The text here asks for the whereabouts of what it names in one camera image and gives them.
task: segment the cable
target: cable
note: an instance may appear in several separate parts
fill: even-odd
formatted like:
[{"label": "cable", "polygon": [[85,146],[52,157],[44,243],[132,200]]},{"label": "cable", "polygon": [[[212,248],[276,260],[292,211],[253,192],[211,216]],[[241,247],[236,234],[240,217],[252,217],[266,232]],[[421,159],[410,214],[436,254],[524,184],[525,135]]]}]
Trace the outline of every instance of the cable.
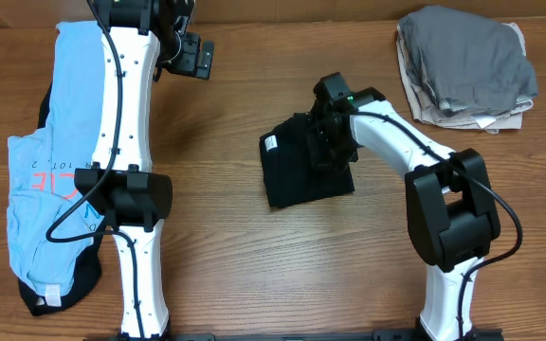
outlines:
[{"label": "cable", "polygon": [[79,208],[83,203],[87,201],[87,199],[92,196],[104,183],[104,181],[109,177],[109,175],[112,172],[113,165],[115,164],[115,158],[118,154],[118,144],[119,144],[119,131],[121,130],[121,112],[122,112],[122,105],[123,105],[123,72],[121,71],[121,62],[119,61],[119,55],[118,51],[115,48],[115,43],[113,43],[113,39],[111,38],[111,35],[109,34],[109,30],[104,26],[104,23],[102,22],[101,18],[99,17],[98,13],[96,12],[96,9],[94,8],[94,4],[92,4],[91,0],[86,0],[87,5],[90,7],[90,10],[92,10],[92,14],[94,14],[94,17],[96,18],[96,21],[98,22],[98,25],[100,29],[102,30],[102,34],[106,38],[107,42],[109,43],[109,46],[111,46],[111,52],[113,53],[113,59],[115,61],[115,68],[117,72],[117,78],[118,78],[118,109],[117,109],[117,116],[115,118],[115,134],[113,135],[113,147],[111,148],[111,158],[109,159],[109,163],[106,166],[106,169],[104,171],[104,174],[102,175],[102,178],[96,183],[92,189],[90,189],[83,197],[77,201],[73,206],[71,206],[60,218],[58,218],[52,226],[49,227],[45,234],[45,238],[49,242],[76,242],[87,238],[94,238],[94,237],[101,237],[101,236],[120,236],[123,238],[126,242],[128,242],[128,247],[130,248],[130,253],[132,254],[132,281],[134,283],[133,289],[134,289],[134,309],[136,310],[136,320],[138,322],[138,331],[140,332],[140,339],[144,340],[144,330],[142,328],[142,317],[140,316],[140,301],[138,300],[138,272],[137,272],[137,253],[134,248],[134,242],[130,237],[128,237],[127,234],[119,231],[114,230],[107,230],[107,231],[101,231],[101,232],[92,232],[92,233],[86,233],[82,234],[80,236],[75,237],[69,237],[69,238],[54,238],[52,237],[52,233],[54,230],[64,222],[66,218],[68,218],[77,208]]},{"label": "cable", "polygon": [[389,122],[390,124],[394,125],[400,131],[402,131],[402,133],[404,133],[407,137],[409,137],[409,139],[411,139],[416,145],[418,145],[418,147],[420,147],[423,151],[425,151],[425,153],[431,155],[433,158],[437,159],[438,161],[450,166],[452,170],[456,172],[457,174],[459,174],[459,176],[463,177],[463,179],[467,180],[471,184],[475,185],[476,187],[490,194],[490,196],[492,196],[492,198],[494,198],[494,200],[496,200],[497,203],[499,203],[499,205],[502,206],[502,208],[507,212],[509,217],[511,217],[513,224],[516,226],[516,231],[517,231],[516,243],[509,251],[501,255],[498,255],[496,257],[493,257],[489,260],[485,260],[477,265],[474,265],[469,270],[467,270],[463,275],[463,281],[461,282],[461,289],[459,291],[459,306],[458,306],[457,319],[459,321],[459,340],[467,340],[466,335],[464,335],[463,333],[463,300],[464,300],[464,291],[466,289],[466,284],[469,282],[471,275],[477,270],[482,269],[484,266],[490,265],[497,261],[505,260],[513,256],[516,252],[518,252],[519,248],[521,247],[521,242],[523,241],[523,229],[521,227],[521,223],[519,222],[518,214],[494,190],[488,188],[486,185],[482,184],[481,182],[473,178],[471,175],[465,173],[463,170],[452,165],[448,160],[444,159],[442,156],[434,152],[431,149],[431,147],[423,143],[423,141],[418,139],[418,137],[416,137],[416,135],[414,135],[413,132],[411,132],[408,128],[406,128],[404,125],[402,125],[398,121],[392,119],[391,117],[387,115],[376,114],[376,113],[366,113],[366,112],[358,111],[357,113],[351,114],[351,115],[380,118],[384,120],[385,122]]}]

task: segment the dark gray folded cloth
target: dark gray folded cloth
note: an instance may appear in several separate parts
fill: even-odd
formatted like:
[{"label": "dark gray folded cloth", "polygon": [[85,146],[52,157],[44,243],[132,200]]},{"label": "dark gray folded cloth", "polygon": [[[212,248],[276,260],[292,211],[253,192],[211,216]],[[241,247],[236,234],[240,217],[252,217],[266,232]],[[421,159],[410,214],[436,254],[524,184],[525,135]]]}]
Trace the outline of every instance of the dark gray folded cloth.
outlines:
[{"label": "dark gray folded cloth", "polygon": [[402,18],[399,32],[410,82],[446,117],[498,115],[538,93],[534,67],[507,25],[429,6]]}]

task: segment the garment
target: garment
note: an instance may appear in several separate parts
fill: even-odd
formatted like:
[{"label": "garment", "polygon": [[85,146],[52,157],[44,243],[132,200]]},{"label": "garment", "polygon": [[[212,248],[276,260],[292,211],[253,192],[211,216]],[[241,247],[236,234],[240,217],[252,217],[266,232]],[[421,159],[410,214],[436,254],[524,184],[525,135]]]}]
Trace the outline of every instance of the garment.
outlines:
[{"label": "garment", "polygon": [[537,95],[515,24],[426,7],[400,20],[397,54],[412,114],[425,123],[518,129]]},{"label": "garment", "polygon": [[306,114],[294,114],[260,141],[266,196],[271,207],[284,208],[355,191],[349,167],[321,172],[311,167]]},{"label": "garment", "polygon": [[[44,126],[32,135],[12,136],[8,140],[7,229],[9,263],[22,281],[23,298],[31,296],[23,293],[28,288],[34,294],[32,300],[42,297],[46,306],[64,309],[81,299],[78,292],[91,290],[89,287],[78,291],[74,274],[78,256],[90,245],[95,245],[98,252],[100,239],[52,243],[46,240],[46,231],[81,198],[73,182],[74,171],[90,166],[98,140],[104,57],[100,28],[95,22],[60,23],[57,28],[60,35],[55,47],[54,78],[39,118]],[[45,115],[47,102],[49,113]],[[101,221],[93,207],[83,204],[53,236],[71,237],[102,229]],[[98,280],[100,265],[92,264],[89,272],[97,273]],[[88,281],[95,284],[93,277],[90,275]],[[86,285],[85,278],[78,282]],[[73,298],[64,298],[69,293]],[[38,305],[26,303],[30,309]],[[45,309],[41,314],[51,311]]]}]

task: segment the white tag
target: white tag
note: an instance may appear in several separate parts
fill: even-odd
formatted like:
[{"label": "white tag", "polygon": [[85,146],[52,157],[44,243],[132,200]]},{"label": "white tag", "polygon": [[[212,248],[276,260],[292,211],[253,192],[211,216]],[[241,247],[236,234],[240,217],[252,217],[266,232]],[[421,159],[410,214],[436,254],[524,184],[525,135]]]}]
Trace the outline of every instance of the white tag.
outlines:
[{"label": "white tag", "polygon": [[274,135],[267,137],[264,140],[264,147],[266,148],[267,152],[272,150],[273,148],[277,148],[277,137]]},{"label": "white tag", "polygon": [[471,117],[475,120],[475,122],[480,126],[481,129],[497,121],[492,116],[486,114],[473,114],[471,115]]},{"label": "white tag", "polygon": [[61,285],[47,284],[45,286],[45,303],[50,307],[62,307],[61,302]]}]

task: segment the stack of folded clothes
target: stack of folded clothes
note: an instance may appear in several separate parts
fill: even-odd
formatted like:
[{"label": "stack of folded clothes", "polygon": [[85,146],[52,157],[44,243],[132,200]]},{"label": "stack of folded clothes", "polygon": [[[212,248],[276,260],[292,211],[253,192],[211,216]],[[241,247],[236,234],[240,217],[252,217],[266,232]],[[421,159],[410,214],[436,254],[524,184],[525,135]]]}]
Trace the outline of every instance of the stack of folded clothes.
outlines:
[{"label": "stack of folded clothes", "polygon": [[429,6],[402,18],[397,32],[414,119],[490,133],[521,128],[538,86],[516,24]]}]

